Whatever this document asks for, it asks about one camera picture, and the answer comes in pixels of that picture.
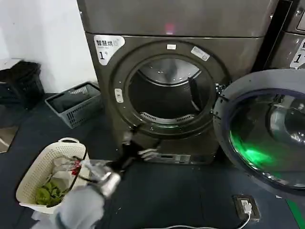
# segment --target open door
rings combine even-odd
[[[251,73],[222,92],[213,116],[239,169],[283,198],[305,197],[305,70]]]

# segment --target white label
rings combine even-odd
[[[296,52],[294,58],[290,63],[290,67],[298,69],[304,63],[305,63],[305,39],[303,39],[302,43],[300,44],[298,51]]]
[[[202,51],[200,48],[198,48],[196,46],[193,47],[193,49],[191,50],[191,53],[194,54],[195,56],[199,57],[203,61],[207,61],[210,58],[209,54]]]
[[[125,44],[122,36],[95,35],[94,43],[101,65],[107,65],[112,56]]]
[[[176,44],[168,44],[166,48],[167,48],[168,50],[175,50],[176,47],[177,47]]]
[[[118,103],[124,103],[122,89],[120,89],[120,88],[115,88],[115,89],[114,89],[114,96],[115,96],[116,102],[118,102]]]

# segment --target white plastic basket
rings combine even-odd
[[[52,214],[60,204],[51,208],[47,208],[45,205],[36,204],[35,197],[37,188],[41,187],[48,176],[52,173],[54,166],[53,159],[60,156],[77,156],[83,159],[85,153],[86,147],[81,144],[79,140],[70,137],[62,138],[58,142],[45,147],[18,186],[16,199],[19,201],[19,204],[35,211]],[[89,160],[88,154],[86,155],[85,160]],[[80,175],[83,177],[89,177],[89,174],[90,172],[87,168],[81,168]],[[77,186],[85,186],[86,184],[86,181],[77,178],[72,189]]]

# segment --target round door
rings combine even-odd
[[[182,138],[213,128],[211,110],[228,82],[212,53],[186,42],[152,42],[122,60],[110,94],[130,126],[144,124],[140,131],[157,138]]]
[[[305,196],[305,70],[267,70],[228,86],[213,123],[229,157],[283,198]]]

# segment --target white cable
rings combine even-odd
[[[2,138],[0,138],[0,142],[1,142],[2,144],[4,144],[6,147],[10,147],[10,145],[7,144]]]
[[[247,225],[247,223],[250,221],[251,214],[248,213],[248,218],[240,227],[236,229],[242,229],[244,226]],[[210,227],[192,227],[192,226],[186,226],[186,225],[174,225],[166,228],[143,228],[143,229],[171,229],[171,228],[190,228],[190,229],[218,229],[218,228],[210,228]]]

